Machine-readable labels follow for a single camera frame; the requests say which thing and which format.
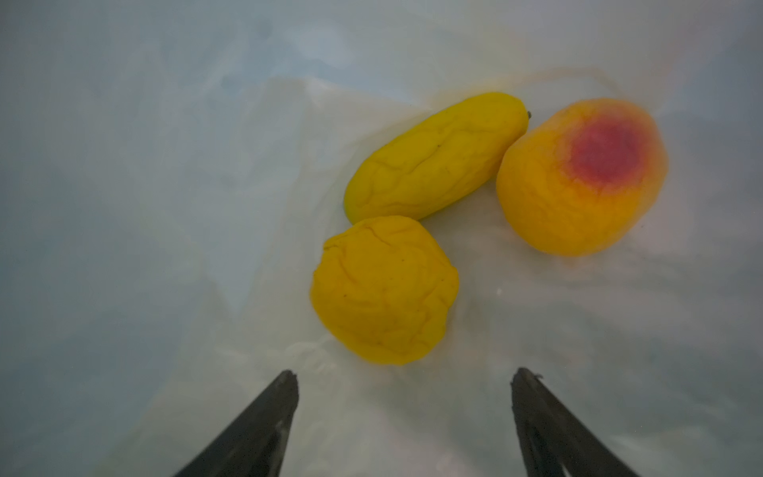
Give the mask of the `white plastic bag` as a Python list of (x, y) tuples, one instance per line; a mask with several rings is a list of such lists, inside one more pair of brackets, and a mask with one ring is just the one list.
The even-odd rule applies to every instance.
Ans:
[[(366, 363), (309, 302), (346, 184), (483, 91), (650, 109), (661, 197), (578, 260), (430, 217), (448, 333)], [(2, 3), (3, 475), (170, 476), (288, 369), (286, 476), (521, 476), (520, 367), (641, 475), (761, 474), (760, 2)]]

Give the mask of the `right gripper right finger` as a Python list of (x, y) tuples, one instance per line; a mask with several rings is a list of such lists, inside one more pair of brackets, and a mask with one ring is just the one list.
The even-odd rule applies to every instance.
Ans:
[(512, 379), (512, 410), (530, 477), (637, 477), (527, 368)]

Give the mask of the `yellow round lemon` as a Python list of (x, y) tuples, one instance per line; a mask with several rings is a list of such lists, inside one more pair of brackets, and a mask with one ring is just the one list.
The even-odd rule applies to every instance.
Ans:
[(310, 300), (360, 358), (401, 366), (443, 339), (459, 274), (431, 233), (403, 216), (363, 220), (326, 240)]

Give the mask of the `yellow oblong fruit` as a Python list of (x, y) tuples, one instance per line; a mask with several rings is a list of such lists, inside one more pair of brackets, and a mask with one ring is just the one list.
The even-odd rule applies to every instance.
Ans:
[(424, 219), (493, 178), (532, 115), (508, 93), (483, 93), (447, 107), (395, 137), (359, 166), (344, 196), (347, 219)]

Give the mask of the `yellow red peach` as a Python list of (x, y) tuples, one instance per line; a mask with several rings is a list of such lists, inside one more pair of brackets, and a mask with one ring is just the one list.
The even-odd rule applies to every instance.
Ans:
[(613, 246), (652, 208), (668, 170), (648, 111), (622, 99), (586, 99), (512, 145), (496, 189), (507, 222), (527, 244), (588, 256)]

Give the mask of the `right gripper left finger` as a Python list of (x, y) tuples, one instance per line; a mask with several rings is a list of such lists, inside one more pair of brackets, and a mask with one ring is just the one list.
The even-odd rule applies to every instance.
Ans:
[(278, 477), (294, 413), (297, 376), (281, 372), (177, 477)]

